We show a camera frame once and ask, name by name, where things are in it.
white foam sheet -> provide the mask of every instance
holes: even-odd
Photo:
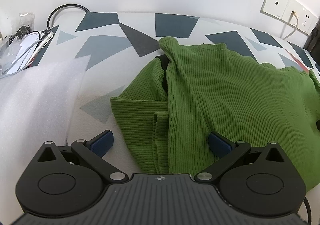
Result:
[[[31,67],[0,79],[0,222],[23,212],[16,183],[45,141],[66,144],[89,56]]]
[[[318,225],[320,223],[319,216],[320,216],[320,207],[319,207],[319,199],[320,199],[320,184],[314,187],[312,190],[308,191],[306,194],[306,198],[310,204],[311,214],[312,214],[312,225]],[[308,219],[307,210],[302,203],[298,214],[303,220]]]

black cable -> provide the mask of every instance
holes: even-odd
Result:
[[[51,19],[51,17],[53,16],[53,14],[54,14],[55,12],[57,12],[58,10],[60,10],[60,9],[62,9],[62,8],[65,8],[65,7],[78,7],[78,8],[81,8],[82,10],[84,10],[84,11],[86,11],[86,12],[89,12],[89,9],[86,8],[86,7],[84,7],[84,6],[82,6],[82,5],[66,4],[66,5],[59,6],[58,8],[54,9],[53,12],[49,15],[49,18],[48,18],[48,20],[47,20],[47,28],[48,28],[48,30],[51,30],[49,23],[50,23],[50,19]]]
[[[32,31],[32,32],[25,33],[25,34],[21,35],[21,39],[22,39],[23,37],[25,37],[26,35],[29,35],[29,34],[34,33],[34,32],[37,32],[37,33],[38,33],[38,35],[39,35],[39,40],[40,40],[41,37],[40,37],[40,32],[39,32],[39,31]]]
[[[307,209],[307,214],[308,214],[308,224],[311,224],[311,208],[310,208],[310,204],[307,200],[307,198],[305,197],[303,200],[304,205],[306,206]]]

white cable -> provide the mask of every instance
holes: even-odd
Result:
[[[15,74],[17,74],[18,72],[21,72],[21,71],[25,70],[26,68],[28,68],[28,66],[24,66],[22,69],[14,72],[14,73],[0,75],[0,79],[5,78],[5,77],[9,77],[9,76],[12,76],[12,75],[15,75]]]
[[[13,64],[11,64],[11,66],[5,71],[5,72],[8,72],[16,63],[17,63],[17,61],[18,60],[20,60],[20,58],[23,56],[23,55],[25,55],[25,53],[29,50],[29,49],[31,49],[31,47],[33,47],[35,44],[37,44],[38,42],[42,42],[43,40],[39,40],[39,41],[36,41],[36,42],[34,42],[33,44],[31,44],[21,55],[20,55],[20,57],[17,59],[17,60],[15,60],[15,62],[13,63]]]
[[[33,33],[38,33],[38,35],[39,35],[39,40],[38,40],[38,41],[40,41],[40,39],[41,39],[41,34],[40,34],[40,32],[38,32],[38,31],[32,31],[32,32],[30,32],[30,33],[27,33],[26,35],[30,35],[30,34],[33,34]],[[22,63],[20,64],[18,70],[20,70],[20,68],[21,68],[22,64],[24,63],[25,59],[27,58],[28,54],[29,54],[29,52],[28,52],[28,53],[26,54],[26,56],[24,57],[24,59],[23,59]]]
[[[294,34],[294,32],[297,30],[298,28],[298,15],[295,11],[292,11],[292,15],[297,19],[297,24],[296,24],[296,27],[294,28],[294,30],[289,34],[287,35],[286,37],[282,38],[282,40],[285,40],[287,39],[288,37],[290,37],[292,34]]]

sweater sleeve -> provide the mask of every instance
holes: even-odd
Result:
[[[167,173],[168,96],[159,58],[147,64],[111,108],[127,147],[144,173]]]

plastic bag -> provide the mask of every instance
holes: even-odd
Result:
[[[17,36],[12,40],[10,45],[8,45],[9,38],[10,36],[7,36],[0,47],[0,73],[6,71],[11,66],[21,49],[21,41]]]

